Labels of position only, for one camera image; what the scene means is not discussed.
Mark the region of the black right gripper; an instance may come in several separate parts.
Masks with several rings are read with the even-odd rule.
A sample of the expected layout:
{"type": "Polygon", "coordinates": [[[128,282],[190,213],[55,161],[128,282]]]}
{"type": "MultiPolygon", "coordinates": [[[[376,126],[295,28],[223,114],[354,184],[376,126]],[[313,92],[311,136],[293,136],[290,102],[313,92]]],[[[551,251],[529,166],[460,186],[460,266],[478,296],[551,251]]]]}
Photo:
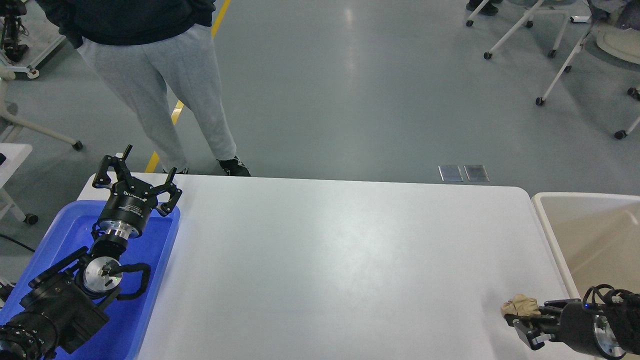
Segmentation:
{"type": "Polygon", "coordinates": [[[503,316],[533,351],[540,350],[546,342],[562,342],[578,353],[605,360],[621,360],[627,354],[623,347],[624,326],[613,310],[594,311],[578,298],[548,300],[538,310],[541,316],[503,316]]]}

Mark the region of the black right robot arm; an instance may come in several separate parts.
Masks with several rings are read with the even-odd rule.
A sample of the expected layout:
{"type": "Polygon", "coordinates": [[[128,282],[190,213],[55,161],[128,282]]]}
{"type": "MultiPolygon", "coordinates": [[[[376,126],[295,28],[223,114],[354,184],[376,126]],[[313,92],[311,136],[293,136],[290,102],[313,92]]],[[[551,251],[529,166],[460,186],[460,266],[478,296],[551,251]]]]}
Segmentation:
{"type": "Polygon", "coordinates": [[[621,360],[640,351],[639,294],[609,284],[590,287],[582,298],[549,300],[543,305],[517,294],[500,311],[533,351],[547,342],[606,360],[621,360]]]}

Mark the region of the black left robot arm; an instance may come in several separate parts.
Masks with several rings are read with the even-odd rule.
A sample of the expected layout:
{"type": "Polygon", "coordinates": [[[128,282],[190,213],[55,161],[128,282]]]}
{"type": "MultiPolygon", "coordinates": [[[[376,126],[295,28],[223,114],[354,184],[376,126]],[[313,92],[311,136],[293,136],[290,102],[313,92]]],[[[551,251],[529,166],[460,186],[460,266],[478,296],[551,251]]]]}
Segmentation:
{"type": "Polygon", "coordinates": [[[105,155],[106,201],[55,217],[1,312],[3,360],[131,360],[142,344],[178,232],[176,168],[157,186],[105,155]]]}

